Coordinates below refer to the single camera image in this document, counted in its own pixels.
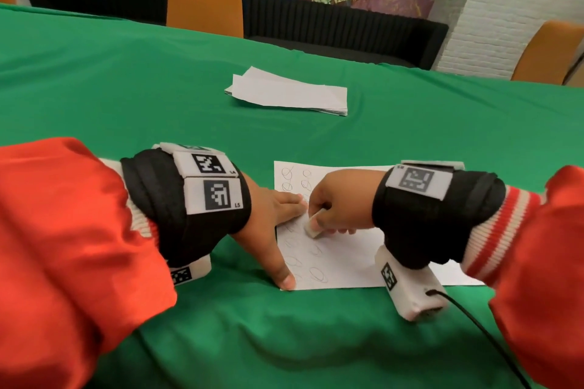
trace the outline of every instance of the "person's left hand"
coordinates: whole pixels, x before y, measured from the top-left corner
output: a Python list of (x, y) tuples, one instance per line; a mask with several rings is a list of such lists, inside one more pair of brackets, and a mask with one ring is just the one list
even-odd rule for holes
[(252, 199), (252, 212), (244, 228), (231, 236), (255, 257), (280, 289), (293, 290), (296, 279), (284, 262), (274, 228), (304, 214), (308, 204), (302, 195), (260, 188), (243, 175)]

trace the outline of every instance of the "striped cuff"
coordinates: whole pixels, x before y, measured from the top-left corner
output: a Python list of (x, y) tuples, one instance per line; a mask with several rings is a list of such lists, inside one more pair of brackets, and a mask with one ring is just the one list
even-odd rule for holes
[(499, 275), (500, 264), (522, 222), (542, 201), (543, 198), (538, 194), (507, 186), (503, 205), (489, 220), (471, 231), (460, 264), (464, 273), (493, 286)]

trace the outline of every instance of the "sheet of paper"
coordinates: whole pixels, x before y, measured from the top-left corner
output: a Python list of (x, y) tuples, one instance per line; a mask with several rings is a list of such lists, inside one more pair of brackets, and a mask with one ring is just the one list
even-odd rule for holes
[(233, 83), (225, 93), (263, 106), (306, 108), (347, 115), (347, 88), (303, 83), (253, 66), (243, 76), (234, 74)]
[[(359, 167), (387, 171), (389, 166)], [(312, 188), (328, 172), (343, 168), (274, 162), (274, 189), (302, 194), (306, 201)], [(308, 215), (278, 226), (278, 246), (288, 267), (296, 276), (296, 290), (333, 289), (343, 287), (383, 286), (375, 268), (375, 254), (383, 244), (379, 229), (359, 230), (355, 235), (335, 234), (312, 239), (306, 235), (304, 224)], [(463, 274), (455, 262), (430, 264), (444, 286), (483, 284)]]

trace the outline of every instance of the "red sleeve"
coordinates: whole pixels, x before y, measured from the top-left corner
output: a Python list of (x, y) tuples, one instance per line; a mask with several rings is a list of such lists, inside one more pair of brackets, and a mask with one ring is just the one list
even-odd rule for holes
[(529, 375), (550, 389), (584, 380), (584, 170), (567, 166), (544, 198), (507, 187), (471, 232), (463, 270), (495, 288), (497, 325)]
[(0, 387), (78, 388), (176, 293), (123, 181), (79, 141), (0, 148)]

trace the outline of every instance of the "green tablecloth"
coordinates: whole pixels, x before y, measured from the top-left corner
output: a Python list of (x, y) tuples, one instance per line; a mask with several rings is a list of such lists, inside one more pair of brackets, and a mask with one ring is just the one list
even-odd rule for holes
[[(349, 166), (463, 160), (542, 191), (584, 164), (584, 90), (327, 59), (241, 39), (115, 19), (1, 7), (0, 144), (75, 136), (102, 157), (157, 142), (224, 150), (260, 185), (273, 161)], [(349, 115), (262, 108), (223, 93), (251, 65), (342, 85)], [(408, 324), (378, 289), (277, 290), (233, 240), (175, 308), (109, 356), (90, 386), (515, 388), (452, 308)], [(449, 293), (501, 339), (484, 287)]]

